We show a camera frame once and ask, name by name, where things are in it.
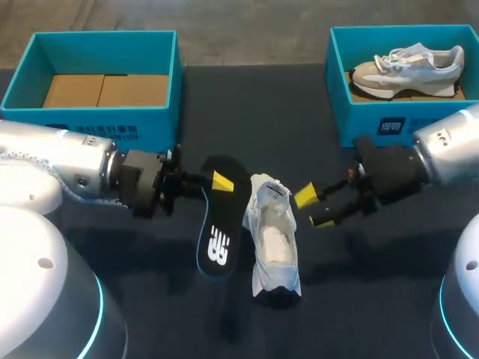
screw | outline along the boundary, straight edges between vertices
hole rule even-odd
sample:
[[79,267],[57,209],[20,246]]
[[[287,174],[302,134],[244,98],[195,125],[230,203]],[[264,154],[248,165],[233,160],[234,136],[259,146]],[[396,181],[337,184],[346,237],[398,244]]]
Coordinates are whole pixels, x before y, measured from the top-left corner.
[[78,184],[80,185],[80,187],[83,187],[83,188],[84,188],[84,187],[87,186],[88,181],[87,181],[85,178],[80,178],[80,179],[78,180]]

beige sneaker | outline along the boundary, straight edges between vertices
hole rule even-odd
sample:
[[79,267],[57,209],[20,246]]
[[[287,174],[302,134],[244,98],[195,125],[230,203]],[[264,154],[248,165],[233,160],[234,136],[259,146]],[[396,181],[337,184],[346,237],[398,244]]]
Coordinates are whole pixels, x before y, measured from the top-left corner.
[[353,70],[353,84],[381,99],[391,99],[402,90],[417,90],[431,96],[455,95],[454,82],[464,68],[464,50],[433,51],[417,43],[407,49],[394,49],[388,56]]

box label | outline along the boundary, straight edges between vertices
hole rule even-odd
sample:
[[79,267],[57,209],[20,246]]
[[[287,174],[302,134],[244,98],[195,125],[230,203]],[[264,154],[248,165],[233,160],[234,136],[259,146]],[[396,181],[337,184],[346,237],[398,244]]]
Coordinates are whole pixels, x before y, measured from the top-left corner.
[[378,135],[400,135],[403,131],[405,117],[384,117],[379,122]]
[[119,126],[77,126],[76,131],[98,137],[110,138],[115,141],[138,141],[140,135],[134,125]]

shoe box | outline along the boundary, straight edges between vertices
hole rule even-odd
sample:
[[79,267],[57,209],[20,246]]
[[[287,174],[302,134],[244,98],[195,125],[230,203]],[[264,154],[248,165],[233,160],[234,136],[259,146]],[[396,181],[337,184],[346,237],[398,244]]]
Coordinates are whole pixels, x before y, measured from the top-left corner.
[[36,33],[0,111],[164,153],[176,141],[181,84],[175,31]]
[[[351,85],[350,71],[357,65],[416,43],[433,50],[462,46],[465,66],[454,97],[405,90],[392,100],[381,100]],[[353,139],[360,135],[369,135],[379,147],[394,143],[411,146],[417,129],[479,102],[479,38],[470,25],[331,28],[325,79],[342,147],[352,147]]]

teal box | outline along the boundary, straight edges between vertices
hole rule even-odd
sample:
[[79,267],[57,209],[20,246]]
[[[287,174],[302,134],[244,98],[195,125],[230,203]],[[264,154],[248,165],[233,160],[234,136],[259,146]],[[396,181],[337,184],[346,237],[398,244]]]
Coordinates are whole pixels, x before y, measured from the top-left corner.
[[[374,55],[387,55],[392,49],[416,43],[433,50],[449,50],[455,45],[464,48],[460,87],[467,100],[353,102],[346,71],[372,61]],[[360,135],[369,135],[378,147],[392,143],[410,146],[415,130],[479,102],[479,38],[470,25],[331,28],[325,77],[342,147],[351,147]]]
[[[57,74],[168,75],[161,107],[42,108]],[[120,150],[161,153],[177,137],[182,67],[175,31],[83,31],[32,36],[1,103],[5,120],[113,138]]]

